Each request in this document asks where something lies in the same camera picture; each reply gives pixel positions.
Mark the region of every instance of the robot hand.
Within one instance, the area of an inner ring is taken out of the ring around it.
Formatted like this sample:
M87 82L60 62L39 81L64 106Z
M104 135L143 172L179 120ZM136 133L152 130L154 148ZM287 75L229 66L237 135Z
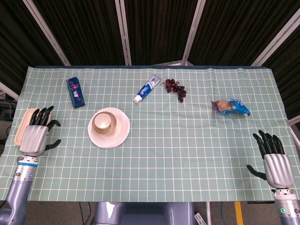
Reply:
M250 165L247 165L247 169L254 176L266 180L273 188L290 188L295 184L295 178L280 139L275 135L265 134L261 130L258 132L262 139L256 134L253 136L258 143L266 173L258 172Z
M58 139L55 143L46 145L50 129L54 125L60 127L60 123L57 120L52 120L48 125L46 125L49 114L53 108L54 107L51 106L48 109L44 108L41 111L37 109L32 114L29 126L25 128L20 146L20 152L22 152L23 155L39 157L45 150L54 149L61 142L61 140Z

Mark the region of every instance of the black curtain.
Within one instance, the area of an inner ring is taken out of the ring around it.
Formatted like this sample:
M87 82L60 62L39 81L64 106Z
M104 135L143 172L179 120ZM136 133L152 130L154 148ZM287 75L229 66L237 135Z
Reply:
M251 65L299 8L299 0L208 0L188 61Z
M21 0L0 1L0 81L20 94L28 66L62 65Z
M197 0L125 0L132 65L181 60Z
M124 65L113 0L34 0L71 65Z
M300 27L268 58L288 119L300 115Z

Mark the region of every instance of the beige bowl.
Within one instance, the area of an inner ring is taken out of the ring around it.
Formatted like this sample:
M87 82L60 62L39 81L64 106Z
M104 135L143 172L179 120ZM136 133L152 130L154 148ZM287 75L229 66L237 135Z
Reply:
M93 130L100 135L108 135L115 131L117 125L116 117L110 112L98 113L93 121Z

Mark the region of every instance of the grid pattern tablecloth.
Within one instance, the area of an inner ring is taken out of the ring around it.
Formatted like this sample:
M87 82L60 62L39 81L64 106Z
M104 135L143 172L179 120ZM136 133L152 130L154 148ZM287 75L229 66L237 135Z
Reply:
M157 86L142 102L133 97L153 74L186 87L175 94ZM78 77L86 106L74 109L66 79ZM219 115L211 100L237 98L252 115ZM266 181L247 171L263 171L252 137L259 129L276 134L289 156L296 186L299 160L276 82L270 69L38 69L29 68L5 151L0 158L0 197L7 195L16 158L17 127L28 108L53 105L55 127L48 142L58 148L39 158L29 200L41 201L234 201L270 200ZM95 112L117 107L131 129L115 149L89 139Z

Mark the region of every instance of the toothpaste cap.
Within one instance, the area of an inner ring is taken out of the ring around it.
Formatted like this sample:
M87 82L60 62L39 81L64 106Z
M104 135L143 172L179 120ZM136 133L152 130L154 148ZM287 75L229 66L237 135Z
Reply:
M142 100L142 97L139 96L139 95L136 95L135 98L133 99L133 101L134 101L135 103L138 103L138 102L141 101L141 100Z

